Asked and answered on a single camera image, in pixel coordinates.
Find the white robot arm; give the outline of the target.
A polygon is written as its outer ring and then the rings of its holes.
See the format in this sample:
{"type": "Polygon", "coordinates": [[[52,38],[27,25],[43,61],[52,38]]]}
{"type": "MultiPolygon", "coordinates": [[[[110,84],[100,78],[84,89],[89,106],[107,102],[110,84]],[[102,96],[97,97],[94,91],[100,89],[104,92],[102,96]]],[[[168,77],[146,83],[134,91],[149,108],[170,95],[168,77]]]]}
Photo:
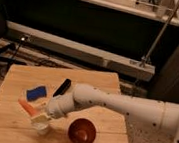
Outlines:
{"type": "Polygon", "coordinates": [[[105,93],[92,85],[79,83],[71,92],[51,98],[45,111],[31,118],[32,125],[38,132],[43,133],[51,119],[64,118],[74,111],[94,106],[103,106],[163,131],[170,131],[174,134],[172,143],[179,143],[179,103],[105,93]]]}

